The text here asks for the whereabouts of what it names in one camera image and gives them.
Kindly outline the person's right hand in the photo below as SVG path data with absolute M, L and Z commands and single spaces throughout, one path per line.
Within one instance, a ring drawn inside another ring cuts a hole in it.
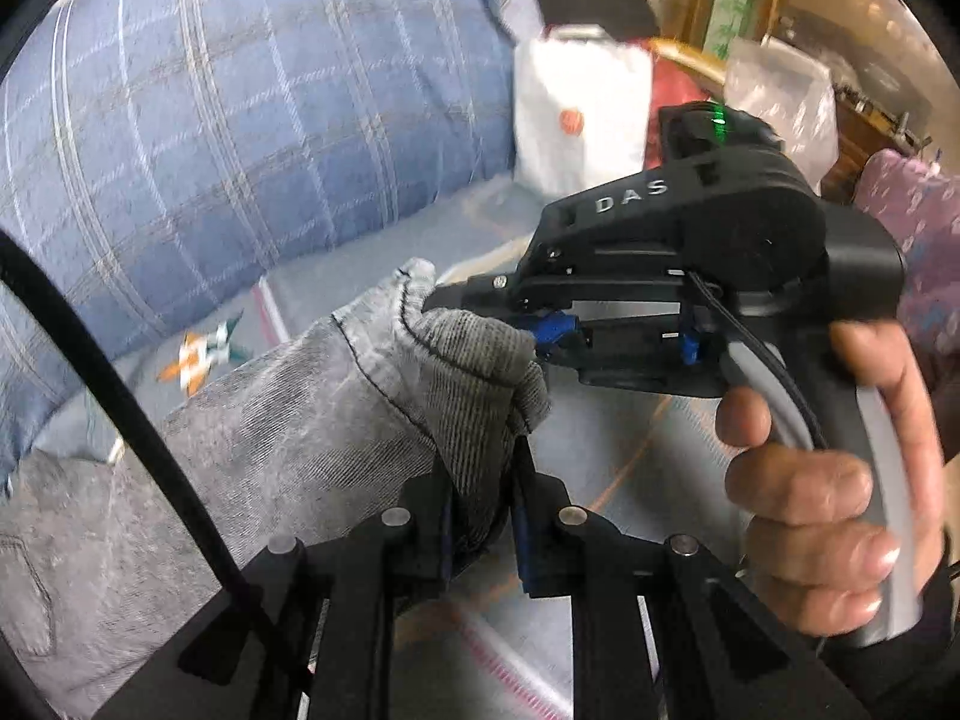
M 892 418 L 910 485 L 914 588 L 923 590 L 946 546 L 946 495 L 944 452 L 921 369 L 900 323 L 836 322 L 830 337 Z M 752 516 L 745 555 L 755 593 L 786 626 L 812 637 L 866 626 L 882 606 L 880 585 L 907 564 L 900 539 L 861 518 L 874 487 L 866 462 L 775 444 L 770 408 L 748 387 L 724 395 L 716 433 L 739 450 L 726 494 Z

